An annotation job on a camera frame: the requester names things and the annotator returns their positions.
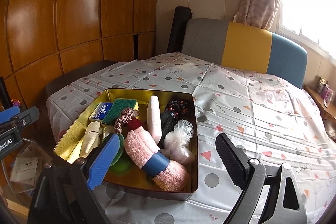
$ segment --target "crumpled clear plastic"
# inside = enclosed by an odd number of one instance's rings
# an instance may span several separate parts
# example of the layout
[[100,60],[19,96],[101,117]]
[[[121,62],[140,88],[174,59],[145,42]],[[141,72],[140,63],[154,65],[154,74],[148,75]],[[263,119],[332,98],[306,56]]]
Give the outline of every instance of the crumpled clear plastic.
[[174,131],[164,139],[164,149],[160,152],[182,165],[194,162],[195,155],[189,150],[189,141],[194,135],[193,125],[186,120],[179,120]]

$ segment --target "blue band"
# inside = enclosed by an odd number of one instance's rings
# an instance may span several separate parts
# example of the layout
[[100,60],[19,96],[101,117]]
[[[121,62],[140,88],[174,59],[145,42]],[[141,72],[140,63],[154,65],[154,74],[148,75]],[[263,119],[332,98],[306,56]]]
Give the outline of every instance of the blue band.
[[166,170],[170,160],[167,159],[164,155],[160,152],[154,153],[151,158],[145,163],[142,167],[149,176],[155,177],[161,171]]

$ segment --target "headboard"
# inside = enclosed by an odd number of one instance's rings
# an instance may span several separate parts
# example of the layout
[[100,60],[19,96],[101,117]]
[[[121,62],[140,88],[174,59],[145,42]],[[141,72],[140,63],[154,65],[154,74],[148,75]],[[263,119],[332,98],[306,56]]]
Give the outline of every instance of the headboard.
[[187,22],[182,52],[226,67],[276,75],[298,88],[307,65],[306,50],[281,35],[209,18]]

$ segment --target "bedside table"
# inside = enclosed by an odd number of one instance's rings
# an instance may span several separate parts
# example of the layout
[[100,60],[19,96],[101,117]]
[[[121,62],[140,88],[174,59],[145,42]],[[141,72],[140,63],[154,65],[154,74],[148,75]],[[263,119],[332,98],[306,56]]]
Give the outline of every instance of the bedside table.
[[317,104],[322,119],[329,119],[332,122],[336,123],[336,106],[331,102],[328,104],[328,107],[325,107],[323,99],[320,94],[318,94],[312,88],[304,85],[303,89],[309,93],[309,95],[313,98],[314,102]]

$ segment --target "white plastic tablecloth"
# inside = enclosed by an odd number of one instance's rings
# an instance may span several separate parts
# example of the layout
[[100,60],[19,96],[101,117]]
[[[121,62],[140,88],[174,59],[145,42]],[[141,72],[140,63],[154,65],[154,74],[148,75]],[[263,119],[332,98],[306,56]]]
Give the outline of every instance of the white plastic tablecloth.
[[[315,223],[336,194],[336,144],[327,136],[308,95],[274,75],[224,68],[181,53],[118,63],[51,95],[48,114],[56,141],[107,88],[191,93],[199,139],[198,190],[186,202],[145,198],[104,185],[94,193],[113,223],[223,223],[241,190],[215,149],[226,133],[248,157],[293,167],[308,223]],[[257,223],[268,187],[255,215]]]

